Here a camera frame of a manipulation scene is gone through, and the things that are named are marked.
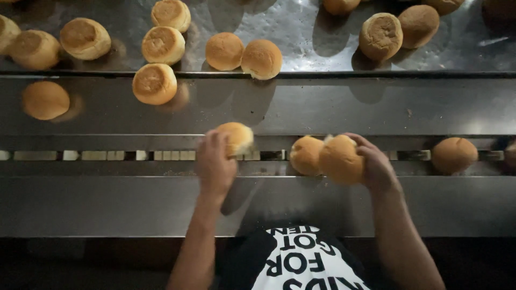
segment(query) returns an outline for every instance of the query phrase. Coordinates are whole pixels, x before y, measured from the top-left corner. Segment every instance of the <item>bread roll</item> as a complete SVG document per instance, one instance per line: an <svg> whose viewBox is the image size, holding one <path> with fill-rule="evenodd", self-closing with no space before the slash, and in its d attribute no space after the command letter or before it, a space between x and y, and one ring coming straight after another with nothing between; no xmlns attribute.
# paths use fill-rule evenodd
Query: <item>bread roll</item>
<svg viewBox="0 0 516 290"><path fill-rule="evenodd" d="M172 27L153 27L141 43L141 53L148 62L173 65L185 54L185 39Z"/></svg>
<svg viewBox="0 0 516 290"><path fill-rule="evenodd" d="M369 59L384 61L395 55L403 43L401 24L394 15L378 13L364 22L359 48Z"/></svg>
<svg viewBox="0 0 516 290"><path fill-rule="evenodd" d="M466 170L477 159L477 148L464 138L444 139L432 149L434 167L447 174Z"/></svg>
<svg viewBox="0 0 516 290"><path fill-rule="evenodd" d="M46 70L59 62L61 45L52 35L40 30L20 33L9 47L14 62L30 70Z"/></svg>
<svg viewBox="0 0 516 290"><path fill-rule="evenodd" d="M280 49L266 39L255 39L247 44L242 55L242 70L253 78L266 80L277 76L283 64Z"/></svg>
<svg viewBox="0 0 516 290"><path fill-rule="evenodd" d="M162 0L156 2L151 12L155 26L169 26L185 33L191 22L190 9L179 0Z"/></svg>
<svg viewBox="0 0 516 290"><path fill-rule="evenodd" d="M516 1L514 0L483 0L485 13L500 21L516 20Z"/></svg>
<svg viewBox="0 0 516 290"><path fill-rule="evenodd" d="M216 130L229 133L229 142L226 148L226 156L228 158L246 154L253 146L253 130L244 124L230 122L218 126Z"/></svg>
<svg viewBox="0 0 516 290"><path fill-rule="evenodd" d="M459 9L464 0L423 0L422 4L432 6L440 16L447 15Z"/></svg>
<svg viewBox="0 0 516 290"><path fill-rule="evenodd" d="M109 52L111 38L97 21L76 18L68 22L59 34L61 45L71 56L94 60Z"/></svg>
<svg viewBox="0 0 516 290"><path fill-rule="evenodd" d="M38 120L54 119L70 108L70 97L53 82L33 83L22 93L23 111Z"/></svg>
<svg viewBox="0 0 516 290"><path fill-rule="evenodd" d="M304 136L292 145L290 163L294 169L304 175L321 174L319 169L319 152L324 142L311 136Z"/></svg>
<svg viewBox="0 0 516 290"><path fill-rule="evenodd" d="M9 46L21 32L13 20L0 15L0 55L9 54Z"/></svg>
<svg viewBox="0 0 516 290"><path fill-rule="evenodd" d="M206 61L216 70L231 71L240 66L244 49L242 41L233 33L215 34L206 43Z"/></svg>
<svg viewBox="0 0 516 290"><path fill-rule="evenodd" d="M430 41L439 30L439 13L428 5L407 8L398 17L403 31L402 47L416 49Z"/></svg>
<svg viewBox="0 0 516 290"><path fill-rule="evenodd" d="M174 71L162 63L151 63L142 67L133 78L133 93L145 104L165 104L175 96L177 89Z"/></svg>
<svg viewBox="0 0 516 290"><path fill-rule="evenodd" d="M322 5L332 15L348 15L358 4L360 0L322 0Z"/></svg>
<svg viewBox="0 0 516 290"><path fill-rule="evenodd" d="M334 182L351 185L362 182L364 158L357 154L357 143L346 135L327 138L319 153L321 171Z"/></svg>
<svg viewBox="0 0 516 290"><path fill-rule="evenodd" d="M516 141L513 141L505 149L505 162L510 167L516 167Z"/></svg>

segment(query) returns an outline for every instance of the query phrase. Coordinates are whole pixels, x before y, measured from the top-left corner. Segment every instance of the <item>person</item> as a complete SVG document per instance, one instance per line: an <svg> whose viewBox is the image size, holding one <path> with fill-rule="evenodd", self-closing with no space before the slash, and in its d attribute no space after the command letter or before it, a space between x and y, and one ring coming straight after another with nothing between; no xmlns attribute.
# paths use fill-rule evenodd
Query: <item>person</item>
<svg viewBox="0 0 516 290"><path fill-rule="evenodd" d="M389 277L405 290L445 289L407 209L387 157L364 137L346 133L364 156L364 185L372 200L376 243ZM237 163L225 156L228 136L210 131L198 148L200 194L167 290L205 290L214 278L215 224L235 180ZM221 289L373 289L360 263L340 242L309 225L259 231L248 237L220 277Z"/></svg>

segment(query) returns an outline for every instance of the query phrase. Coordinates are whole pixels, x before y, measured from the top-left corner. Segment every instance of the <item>bakery production line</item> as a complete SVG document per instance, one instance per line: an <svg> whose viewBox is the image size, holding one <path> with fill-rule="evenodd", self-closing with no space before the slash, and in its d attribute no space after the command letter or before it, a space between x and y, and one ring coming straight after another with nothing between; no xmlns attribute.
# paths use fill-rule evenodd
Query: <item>bakery production line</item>
<svg viewBox="0 0 516 290"><path fill-rule="evenodd" d="M374 236L363 186L301 176L288 160L300 137L343 132L364 135L388 155L423 237L516 236L515 171L504 154L516 135L516 41L486 27L480 0L441 17L426 46L379 66L357 49L357 33L373 13L399 14L407 3L361 3L347 20L310 0L185 3L185 55L172 66L178 92L159 106L132 92L146 64L140 45L153 26L150 1L0 4L0 14L22 29L57 36L65 23L87 17L112 38L108 55L66 59L47 71L0 59L1 237L184 236L199 190L197 141L232 121L253 129L255 145L238 157L217 236L284 222ZM271 80L214 71L205 62L211 35L234 31L247 44L270 39L271 30L283 55ZM50 121L20 105L21 92L42 79L70 96L68 112ZM430 150L455 136L475 145L478 161L444 176Z"/></svg>

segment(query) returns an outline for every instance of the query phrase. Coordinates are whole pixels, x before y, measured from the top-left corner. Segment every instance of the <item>forearm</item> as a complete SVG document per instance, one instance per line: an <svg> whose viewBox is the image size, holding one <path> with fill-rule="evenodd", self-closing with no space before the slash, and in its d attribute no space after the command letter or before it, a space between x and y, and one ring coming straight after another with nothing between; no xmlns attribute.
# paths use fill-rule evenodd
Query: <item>forearm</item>
<svg viewBox="0 0 516 290"><path fill-rule="evenodd" d="M378 251L391 277L404 290L445 289L421 240L401 188L372 195Z"/></svg>
<svg viewBox="0 0 516 290"><path fill-rule="evenodd" d="M197 198L185 240L167 290L206 290L214 276L215 225L220 205L202 193Z"/></svg>

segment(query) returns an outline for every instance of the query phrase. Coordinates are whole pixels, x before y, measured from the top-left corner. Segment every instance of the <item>black t-shirt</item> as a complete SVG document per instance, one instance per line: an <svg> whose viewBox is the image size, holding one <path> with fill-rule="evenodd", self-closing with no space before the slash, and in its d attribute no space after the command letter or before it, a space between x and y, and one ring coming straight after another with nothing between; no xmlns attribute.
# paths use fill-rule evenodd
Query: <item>black t-shirt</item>
<svg viewBox="0 0 516 290"><path fill-rule="evenodd" d="M332 236L310 226L259 231L222 264L220 289L367 290L363 267Z"/></svg>

